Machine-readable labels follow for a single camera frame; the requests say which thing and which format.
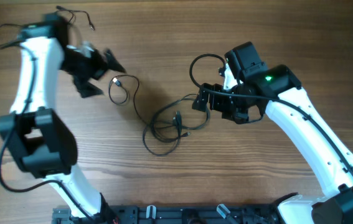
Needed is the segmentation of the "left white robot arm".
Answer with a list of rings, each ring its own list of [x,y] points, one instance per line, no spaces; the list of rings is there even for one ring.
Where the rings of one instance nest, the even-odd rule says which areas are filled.
[[[74,135],[56,113],[59,71],[73,78],[82,98],[100,95],[93,84],[107,71],[124,72],[110,50],[98,51],[89,42],[69,43],[72,23],[60,11],[40,22],[19,26],[6,47],[21,50],[21,74],[9,114],[0,116],[2,151],[9,151],[19,170],[32,174],[39,185],[51,185],[69,207],[69,223],[118,223],[104,196],[77,164]]]

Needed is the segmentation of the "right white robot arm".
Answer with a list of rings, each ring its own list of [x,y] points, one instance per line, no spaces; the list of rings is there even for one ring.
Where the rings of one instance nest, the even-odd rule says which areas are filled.
[[[316,111],[295,74],[286,65],[269,68],[251,42],[228,51],[221,62],[224,82],[200,84],[193,109],[248,124],[248,111],[256,106],[290,138],[321,186],[317,197],[293,193],[275,201],[268,223],[353,223],[353,153]]]

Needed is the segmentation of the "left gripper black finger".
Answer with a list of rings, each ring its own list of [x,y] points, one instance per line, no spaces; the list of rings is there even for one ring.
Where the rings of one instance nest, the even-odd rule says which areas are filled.
[[[73,76],[73,84],[82,98],[88,98],[91,96],[102,95],[103,91],[97,86],[90,83],[88,80]]]
[[[119,63],[110,49],[105,50],[105,57],[109,70],[126,73],[126,69]]]

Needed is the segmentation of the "black usb cable thick plug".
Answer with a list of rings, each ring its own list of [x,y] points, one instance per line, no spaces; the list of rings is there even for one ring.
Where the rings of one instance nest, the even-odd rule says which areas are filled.
[[[208,109],[208,106],[204,107],[204,113],[205,113],[205,120],[202,124],[198,126],[186,126],[182,123],[182,116],[181,113],[178,111],[173,117],[172,121],[166,121],[166,120],[160,120],[159,115],[166,110],[172,108],[173,106],[178,105],[179,103],[182,103],[183,101],[195,101],[195,96],[196,94],[188,94],[184,97],[182,97],[180,100],[176,100],[169,105],[161,108],[158,112],[156,112],[151,121],[148,124],[148,129],[151,132],[151,134],[161,142],[165,143],[170,143],[174,141],[180,140],[180,138],[187,137],[189,134],[188,133],[183,133],[182,131],[184,129],[186,130],[198,130],[202,129],[210,120],[210,111]],[[161,134],[159,132],[160,129],[167,129],[167,128],[175,128],[177,131],[177,137],[174,138],[165,138],[161,137]]]

